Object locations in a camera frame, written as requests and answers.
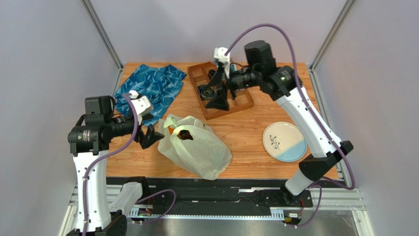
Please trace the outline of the translucent white plastic bag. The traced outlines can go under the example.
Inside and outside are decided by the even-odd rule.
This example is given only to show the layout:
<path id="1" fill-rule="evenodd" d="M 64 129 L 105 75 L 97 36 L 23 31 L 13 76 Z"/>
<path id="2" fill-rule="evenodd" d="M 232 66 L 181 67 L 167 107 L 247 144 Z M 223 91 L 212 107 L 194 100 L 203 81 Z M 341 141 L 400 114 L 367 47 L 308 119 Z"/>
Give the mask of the translucent white plastic bag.
<path id="1" fill-rule="evenodd" d="M 168 127 L 174 128 L 170 135 Z M 189 130 L 193 140 L 181 140 L 181 130 Z M 203 179 L 215 180 L 230 164 L 232 153 L 213 130 L 193 116 L 181 118 L 169 114 L 158 122 L 158 132 L 165 135 L 158 151 L 174 164 Z"/>

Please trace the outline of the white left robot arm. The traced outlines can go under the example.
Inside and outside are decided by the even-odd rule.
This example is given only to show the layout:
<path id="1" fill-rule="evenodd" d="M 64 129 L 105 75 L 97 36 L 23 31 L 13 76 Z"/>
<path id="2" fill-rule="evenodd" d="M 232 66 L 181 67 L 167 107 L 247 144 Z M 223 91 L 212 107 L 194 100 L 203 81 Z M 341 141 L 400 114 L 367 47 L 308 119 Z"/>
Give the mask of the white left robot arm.
<path id="1" fill-rule="evenodd" d="M 117 197 L 107 200 L 106 166 L 113 155 L 111 140 L 125 135 L 146 149 L 163 138 L 145 120 L 152 118 L 153 105 L 141 94 L 124 95 L 130 106 L 127 116 L 115 116 L 116 101 L 111 96 L 88 97 L 85 113 L 68 134 L 70 152 L 77 171 L 78 214 L 72 236 L 123 236 L 127 232 L 128 214 L 143 193 L 148 191 L 144 177 L 130 177 Z"/>

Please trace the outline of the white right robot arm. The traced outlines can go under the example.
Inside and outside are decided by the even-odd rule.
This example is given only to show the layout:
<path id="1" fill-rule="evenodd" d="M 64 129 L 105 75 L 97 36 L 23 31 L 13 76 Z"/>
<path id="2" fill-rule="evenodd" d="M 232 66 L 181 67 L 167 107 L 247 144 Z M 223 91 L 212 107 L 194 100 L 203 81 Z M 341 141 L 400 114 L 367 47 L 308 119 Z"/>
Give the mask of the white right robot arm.
<path id="1" fill-rule="evenodd" d="M 217 70 L 208 86 L 216 87 L 216 93 L 205 107 L 228 111 L 228 93 L 235 99 L 239 90 L 259 87 L 289 115 L 311 151 L 280 188 L 284 199 L 294 200 L 352 151 L 353 145 L 336 136 L 313 107 L 296 66 L 277 66 L 270 44 L 263 40 L 246 44 L 244 50 L 248 66 L 231 71 L 228 49 L 214 49 L 212 63 Z"/>

